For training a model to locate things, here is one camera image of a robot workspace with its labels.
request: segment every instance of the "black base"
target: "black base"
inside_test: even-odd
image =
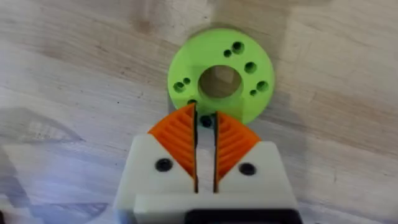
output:
[[[303,224],[292,209],[192,210],[185,224]]]
[[[0,224],[6,224],[4,222],[4,215],[2,215],[2,212],[0,211]]]

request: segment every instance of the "green ring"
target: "green ring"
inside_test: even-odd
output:
[[[240,49],[233,47],[237,42],[243,44]],[[226,98],[209,97],[200,89],[200,76],[215,65],[232,67],[241,76],[240,87]],[[199,118],[222,111],[247,124],[270,102],[275,76],[268,55],[255,40],[236,30],[211,29],[189,39],[177,52],[167,83],[176,109],[196,100]]]

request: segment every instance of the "center hole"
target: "center hole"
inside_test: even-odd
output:
[[[214,98],[231,96],[241,83],[242,78],[239,73],[225,65],[215,65],[208,68],[199,79],[201,90]]]

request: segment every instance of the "table surface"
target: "table surface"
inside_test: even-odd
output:
[[[8,223],[114,223],[133,136],[169,112],[173,55],[200,30],[234,27],[275,66],[272,103],[249,127],[277,144],[305,222],[398,223],[397,10],[396,0],[0,1],[0,209]],[[198,151],[203,191],[211,150]]]

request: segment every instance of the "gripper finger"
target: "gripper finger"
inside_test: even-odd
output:
[[[194,179],[197,192],[197,112],[195,103],[191,103],[166,116],[157,123],[148,134],[170,153],[170,155]]]
[[[215,193],[220,180],[259,142],[261,139],[248,127],[231,116],[217,111],[215,131]]]

